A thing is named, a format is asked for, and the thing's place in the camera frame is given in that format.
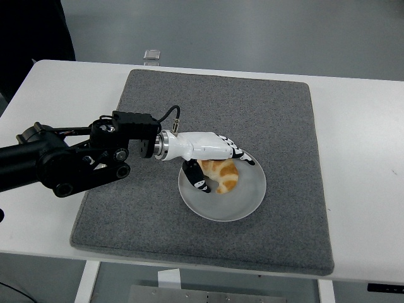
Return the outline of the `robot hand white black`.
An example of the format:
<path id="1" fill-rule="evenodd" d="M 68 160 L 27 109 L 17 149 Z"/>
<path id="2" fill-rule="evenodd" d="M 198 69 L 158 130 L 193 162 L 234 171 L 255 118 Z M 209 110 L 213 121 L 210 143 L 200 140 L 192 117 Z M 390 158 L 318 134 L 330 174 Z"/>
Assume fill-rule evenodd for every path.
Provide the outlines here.
<path id="1" fill-rule="evenodd" d="M 239 173 L 233 160 L 239 159 L 254 165 L 254 160 L 232 140 L 212 132 L 187 132 L 174 135 L 163 131 L 161 149 L 155 158 L 163 161 L 181 157 L 182 171 L 190 185 L 204 193 L 210 193 L 205 178 L 218 183 L 216 192 L 228 193 L 238 183 Z"/>

